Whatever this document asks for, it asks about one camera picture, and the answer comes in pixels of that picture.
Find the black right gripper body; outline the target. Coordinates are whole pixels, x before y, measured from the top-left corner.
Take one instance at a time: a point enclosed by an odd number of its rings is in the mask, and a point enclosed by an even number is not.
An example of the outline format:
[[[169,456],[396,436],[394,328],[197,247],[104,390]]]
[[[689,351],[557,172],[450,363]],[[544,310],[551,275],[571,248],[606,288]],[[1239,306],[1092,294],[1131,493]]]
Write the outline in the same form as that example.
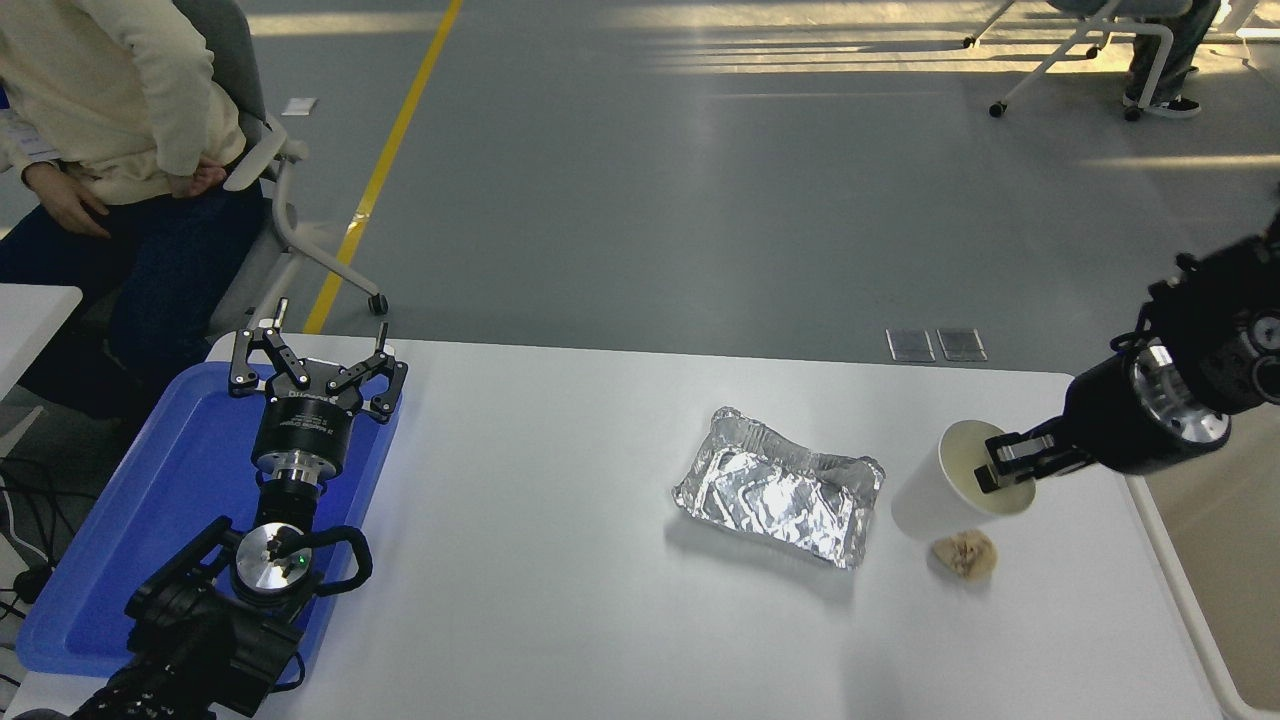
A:
[[[1197,400],[1170,355],[1115,355],[1068,388],[1073,446],[1128,475],[1149,475],[1222,448],[1229,415]]]

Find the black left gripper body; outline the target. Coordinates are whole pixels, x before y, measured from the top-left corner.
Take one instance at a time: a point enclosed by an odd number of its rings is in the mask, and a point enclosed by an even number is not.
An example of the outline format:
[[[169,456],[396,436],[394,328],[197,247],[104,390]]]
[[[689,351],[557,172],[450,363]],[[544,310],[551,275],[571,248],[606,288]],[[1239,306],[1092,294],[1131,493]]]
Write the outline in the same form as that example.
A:
[[[294,451],[328,464],[346,462],[358,395],[352,388],[338,396],[326,392],[340,369],[334,363],[307,360],[305,369],[311,378],[305,389],[284,372],[268,382],[268,402],[250,454],[253,462],[268,464]]]

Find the person's left hand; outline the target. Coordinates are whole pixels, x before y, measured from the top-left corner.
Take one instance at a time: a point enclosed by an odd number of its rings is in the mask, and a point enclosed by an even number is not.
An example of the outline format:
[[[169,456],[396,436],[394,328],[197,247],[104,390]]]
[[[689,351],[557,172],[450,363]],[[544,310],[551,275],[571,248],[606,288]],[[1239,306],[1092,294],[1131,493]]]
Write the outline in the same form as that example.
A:
[[[201,158],[189,176],[168,174],[166,182],[169,193],[174,199],[195,199],[216,188],[225,178],[227,169],[223,164],[210,158]]]

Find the person's right hand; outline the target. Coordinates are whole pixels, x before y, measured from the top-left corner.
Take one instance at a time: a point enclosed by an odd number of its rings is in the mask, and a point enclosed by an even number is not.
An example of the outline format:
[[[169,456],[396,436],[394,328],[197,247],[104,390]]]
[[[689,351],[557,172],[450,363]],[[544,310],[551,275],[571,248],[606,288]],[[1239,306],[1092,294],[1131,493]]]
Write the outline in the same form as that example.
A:
[[[20,172],[20,179],[64,231],[110,238],[109,231],[101,224],[109,215],[108,206],[76,177],[49,161],[37,161]]]

